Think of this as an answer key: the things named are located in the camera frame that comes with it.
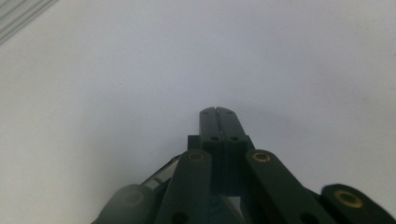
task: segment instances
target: white table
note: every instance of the white table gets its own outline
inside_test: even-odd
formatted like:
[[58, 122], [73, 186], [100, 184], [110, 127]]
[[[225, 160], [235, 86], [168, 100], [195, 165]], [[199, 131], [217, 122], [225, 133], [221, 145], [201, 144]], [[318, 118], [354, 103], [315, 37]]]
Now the white table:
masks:
[[91, 223], [233, 110], [396, 217], [396, 3], [59, 1], [0, 46], [0, 223]]

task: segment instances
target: white surface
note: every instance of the white surface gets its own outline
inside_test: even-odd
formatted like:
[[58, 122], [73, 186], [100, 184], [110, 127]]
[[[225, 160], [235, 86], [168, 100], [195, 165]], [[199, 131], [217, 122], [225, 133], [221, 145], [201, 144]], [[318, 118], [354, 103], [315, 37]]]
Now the white surface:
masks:
[[0, 46], [0, 223], [91, 223], [221, 105], [396, 217], [394, 1], [59, 1]]

